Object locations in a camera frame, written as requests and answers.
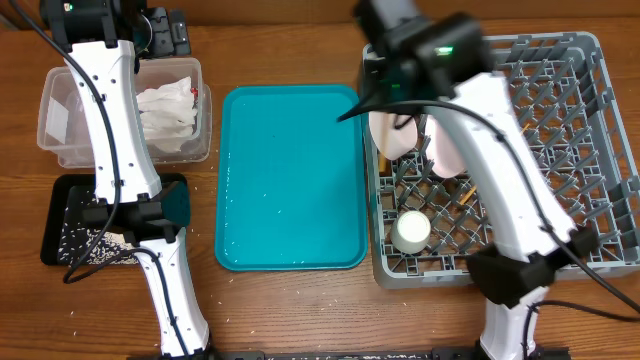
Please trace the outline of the white napkin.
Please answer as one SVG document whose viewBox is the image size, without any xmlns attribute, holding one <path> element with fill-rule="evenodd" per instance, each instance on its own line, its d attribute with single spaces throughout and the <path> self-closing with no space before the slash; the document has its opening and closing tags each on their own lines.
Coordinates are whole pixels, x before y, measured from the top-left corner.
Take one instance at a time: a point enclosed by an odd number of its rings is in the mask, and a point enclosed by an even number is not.
<svg viewBox="0 0 640 360">
<path fill-rule="evenodd" d="M 147 88 L 136 96 L 144 137 L 166 153 L 177 153 L 193 134 L 198 114 L 190 77 Z"/>
</svg>

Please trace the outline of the small pink bowl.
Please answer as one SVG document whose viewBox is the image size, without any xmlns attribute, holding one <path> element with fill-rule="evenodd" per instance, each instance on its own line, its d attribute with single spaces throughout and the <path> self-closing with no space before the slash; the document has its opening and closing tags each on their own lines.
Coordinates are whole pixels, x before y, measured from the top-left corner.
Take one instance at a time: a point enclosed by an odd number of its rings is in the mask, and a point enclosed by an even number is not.
<svg viewBox="0 0 640 360">
<path fill-rule="evenodd" d="M 371 138 L 386 159 L 397 160 L 415 147 L 418 131 L 413 117 L 370 112 L 368 118 Z"/>
</svg>

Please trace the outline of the wooden chopstick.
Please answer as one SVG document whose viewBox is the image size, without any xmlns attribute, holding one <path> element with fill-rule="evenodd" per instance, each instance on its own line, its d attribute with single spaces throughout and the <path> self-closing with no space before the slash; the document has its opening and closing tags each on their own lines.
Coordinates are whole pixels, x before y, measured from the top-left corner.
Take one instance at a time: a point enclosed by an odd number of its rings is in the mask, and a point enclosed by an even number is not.
<svg viewBox="0 0 640 360">
<path fill-rule="evenodd" d="M 526 124 L 526 125 L 522 128 L 522 130 L 521 130 L 520 134 L 521 134 L 521 135 L 522 135 L 522 134 L 524 134 L 524 132 L 525 132 L 529 127 L 530 127 L 530 124 Z M 470 198 L 475 194 L 476 190 L 477 190 L 477 186 L 476 186 L 476 185 L 472 186 L 472 187 L 471 187 L 471 189 L 470 189 L 470 190 L 469 190 L 469 191 L 468 191 L 468 192 L 467 192 L 467 193 L 466 193 L 466 194 L 465 194 L 465 195 L 460 199 L 460 201 L 459 201 L 460 205 L 465 205 L 465 204 L 469 201 L 469 199 L 470 199 Z"/>
<path fill-rule="evenodd" d="M 378 169 L 380 173 L 385 173 L 387 168 L 387 158 L 383 153 L 378 154 Z"/>
</svg>

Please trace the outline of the large white plate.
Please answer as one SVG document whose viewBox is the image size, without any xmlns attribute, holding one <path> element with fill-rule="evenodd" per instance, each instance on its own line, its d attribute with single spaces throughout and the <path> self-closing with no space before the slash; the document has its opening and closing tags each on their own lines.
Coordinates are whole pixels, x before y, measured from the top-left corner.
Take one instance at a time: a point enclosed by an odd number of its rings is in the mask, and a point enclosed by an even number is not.
<svg viewBox="0 0 640 360">
<path fill-rule="evenodd" d="M 426 118 L 425 136 L 429 138 L 425 155 L 433 162 L 432 170 L 436 176 L 453 178 L 466 170 L 465 162 L 448 133 L 432 115 Z"/>
</svg>

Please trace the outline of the small white cup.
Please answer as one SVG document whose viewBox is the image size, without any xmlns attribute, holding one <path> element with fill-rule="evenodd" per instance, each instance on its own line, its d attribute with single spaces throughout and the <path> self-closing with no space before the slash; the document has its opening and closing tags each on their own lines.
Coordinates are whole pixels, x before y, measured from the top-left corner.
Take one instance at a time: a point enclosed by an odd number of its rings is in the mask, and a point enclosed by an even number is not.
<svg viewBox="0 0 640 360">
<path fill-rule="evenodd" d="M 406 254 L 419 253 L 427 247 L 431 234 L 428 217 L 420 211 L 402 213 L 391 228 L 393 246 Z"/>
</svg>

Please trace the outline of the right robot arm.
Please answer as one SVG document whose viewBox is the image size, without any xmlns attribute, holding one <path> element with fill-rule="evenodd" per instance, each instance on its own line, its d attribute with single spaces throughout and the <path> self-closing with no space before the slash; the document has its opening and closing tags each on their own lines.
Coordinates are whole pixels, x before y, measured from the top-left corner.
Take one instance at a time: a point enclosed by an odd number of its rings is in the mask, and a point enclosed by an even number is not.
<svg viewBox="0 0 640 360">
<path fill-rule="evenodd" d="M 353 16 L 385 61 L 361 111 L 431 114 L 487 210 L 492 240 L 466 259 L 487 301 L 480 355 L 537 357 L 537 311 L 557 272 L 597 247 L 596 232 L 576 224 L 547 186 L 477 20 L 431 21 L 411 1 L 361 0 Z"/>
</svg>

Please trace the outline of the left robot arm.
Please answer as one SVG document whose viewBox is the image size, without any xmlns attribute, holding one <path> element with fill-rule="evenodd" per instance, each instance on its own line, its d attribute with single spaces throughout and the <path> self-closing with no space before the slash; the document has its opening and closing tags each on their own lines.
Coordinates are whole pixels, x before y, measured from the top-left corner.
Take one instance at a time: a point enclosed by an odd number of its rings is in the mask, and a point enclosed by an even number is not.
<svg viewBox="0 0 640 360">
<path fill-rule="evenodd" d="M 186 254 L 190 201 L 183 180 L 164 182 L 143 134 L 134 79 L 142 59 L 191 52 L 184 14 L 144 1 L 45 0 L 46 36 L 79 91 L 95 165 L 96 204 L 85 224 L 123 235 L 146 276 L 164 359 L 204 359 L 210 331 Z"/>
</svg>

